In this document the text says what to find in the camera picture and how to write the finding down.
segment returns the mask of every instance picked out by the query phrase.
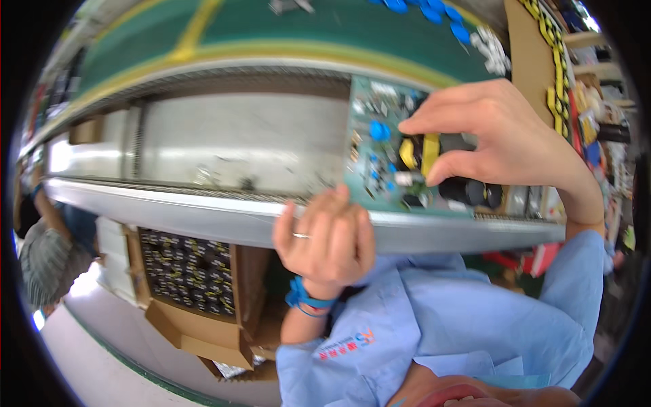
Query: green circuit board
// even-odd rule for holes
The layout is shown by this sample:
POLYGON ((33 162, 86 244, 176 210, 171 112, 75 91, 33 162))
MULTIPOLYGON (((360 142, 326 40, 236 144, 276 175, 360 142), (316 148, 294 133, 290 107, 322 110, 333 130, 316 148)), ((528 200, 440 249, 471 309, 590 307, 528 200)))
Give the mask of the green circuit board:
POLYGON ((351 201, 369 210, 471 218, 472 207, 442 198, 436 187, 425 185, 419 171, 402 171, 398 166, 404 138, 398 124, 426 97, 422 91, 353 76, 347 129, 350 142, 344 164, 351 201), (377 132, 371 127, 377 129, 378 124, 388 132, 374 139, 372 133, 377 132), (406 175, 411 182, 398 179, 406 175))

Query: light blue shirt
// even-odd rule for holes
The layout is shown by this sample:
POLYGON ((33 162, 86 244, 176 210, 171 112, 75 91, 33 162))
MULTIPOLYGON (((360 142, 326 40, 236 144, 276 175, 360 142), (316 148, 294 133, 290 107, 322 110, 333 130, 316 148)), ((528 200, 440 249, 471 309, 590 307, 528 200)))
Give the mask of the light blue shirt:
POLYGON ((493 386, 570 388, 592 358, 604 257, 597 232, 578 234, 538 300, 491 285, 460 255, 378 257, 329 338, 278 349, 283 405, 384 407, 412 360, 493 386))

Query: hand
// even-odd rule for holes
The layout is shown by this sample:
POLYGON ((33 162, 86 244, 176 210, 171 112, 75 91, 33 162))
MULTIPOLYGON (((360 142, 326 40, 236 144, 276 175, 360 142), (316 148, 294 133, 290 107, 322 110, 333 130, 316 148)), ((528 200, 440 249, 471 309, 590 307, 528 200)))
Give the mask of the hand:
POLYGON ((294 228, 294 204, 287 203, 273 229, 273 244, 284 266, 303 276, 315 298, 330 300, 363 277, 375 261, 375 239, 368 212, 350 205, 348 187, 339 185, 312 198, 294 228), (306 234, 297 238, 292 233, 306 234))
POLYGON ((41 181, 41 178, 43 178, 43 166, 40 163, 38 163, 34 166, 34 169, 32 170, 32 177, 31 177, 32 189, 36 188, 38 183, 41 181))
POLYGON ((568 175, 588 173, 580 171, 585 165, 567 141, 505 79, 432 93, 398 129, 406 134, 477 135, 476 151, 454 150, 435 161, 427 176, 430 186, 464 176, 490 184, 571 188, 568 175))

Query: mouth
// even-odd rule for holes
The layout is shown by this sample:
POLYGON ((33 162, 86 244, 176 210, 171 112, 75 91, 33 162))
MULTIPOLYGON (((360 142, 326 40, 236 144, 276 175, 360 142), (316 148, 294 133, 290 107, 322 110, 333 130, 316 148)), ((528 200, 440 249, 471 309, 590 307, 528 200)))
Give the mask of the mouth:
POLYGON ((417 404, 417 407, 447 407, 450 404, 454 406, 455 402, 452 400, 483 399, 485 397, 488 395, 475 386, 457 384, 431 392, 417 404))

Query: blue wristband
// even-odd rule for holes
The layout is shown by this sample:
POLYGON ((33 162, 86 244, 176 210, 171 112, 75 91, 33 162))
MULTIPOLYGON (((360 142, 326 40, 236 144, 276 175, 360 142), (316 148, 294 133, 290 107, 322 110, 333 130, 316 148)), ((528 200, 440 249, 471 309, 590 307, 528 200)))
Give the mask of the blue wristband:
POLYGON ((303 287, 303 279, 301 276, 296 276, 296 278, 289 282, 289 285, 292 290, 285 296, 285 302, 290 307, 298 307, 299 304, 303 303, 313 308, 330 308, 335 302, 337 302, 336 298, 334 300, 317 300, 316 298, 310 298, 307 291, 305 291, 305 287, 303 287))
POLYGON ((36 194, 43 189, 43 184, 40 182, 38 183, 37 186, 34 187, 34 190, 32 191, 32 201, 36 199, 36 194))

